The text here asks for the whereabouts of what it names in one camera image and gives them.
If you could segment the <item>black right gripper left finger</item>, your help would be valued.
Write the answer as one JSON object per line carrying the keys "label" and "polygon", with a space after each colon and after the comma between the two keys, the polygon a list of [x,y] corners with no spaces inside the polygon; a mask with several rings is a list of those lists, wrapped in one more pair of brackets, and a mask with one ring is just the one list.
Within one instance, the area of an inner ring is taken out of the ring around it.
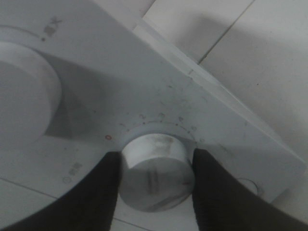
{"label": "black right gripper left finger", "polygon": [[108,152],[75,187],[5,231],[108,231],[120,184],[120,152]]}

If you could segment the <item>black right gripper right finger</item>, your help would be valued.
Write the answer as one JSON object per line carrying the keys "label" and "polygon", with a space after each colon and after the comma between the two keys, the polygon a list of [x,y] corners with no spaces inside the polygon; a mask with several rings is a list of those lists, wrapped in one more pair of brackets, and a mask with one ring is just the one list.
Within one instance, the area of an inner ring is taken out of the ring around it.
{"label": "black right gripper right finger", "polygon": [[201,231],[306,231],[307,224],[265,202],[207,150],[195,149],[192,203]]}

